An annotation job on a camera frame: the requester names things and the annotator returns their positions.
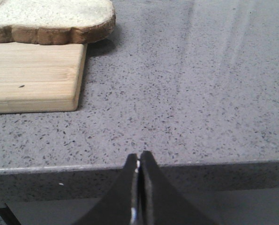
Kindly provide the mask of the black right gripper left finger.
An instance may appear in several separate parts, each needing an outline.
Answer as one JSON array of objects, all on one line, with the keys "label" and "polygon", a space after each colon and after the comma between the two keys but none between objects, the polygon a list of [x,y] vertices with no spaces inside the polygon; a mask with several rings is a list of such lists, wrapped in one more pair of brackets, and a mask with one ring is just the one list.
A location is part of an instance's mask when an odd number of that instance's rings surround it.
[{"label": "black right gripper left finger", "polygon": [[130,154],[110,190],[75,225],[136,225],[138,158]]}]

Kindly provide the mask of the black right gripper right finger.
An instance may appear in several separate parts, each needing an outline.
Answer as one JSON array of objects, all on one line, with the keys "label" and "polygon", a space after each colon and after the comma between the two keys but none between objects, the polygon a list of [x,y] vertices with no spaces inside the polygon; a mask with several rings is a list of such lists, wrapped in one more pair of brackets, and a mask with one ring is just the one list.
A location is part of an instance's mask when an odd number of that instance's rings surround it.
[{"label": "black right gripper right finger", "polygon": [[143,179],[142,210],[145,225],[216,225],[188,202],[161,172],[153,154],[140,156]]}]

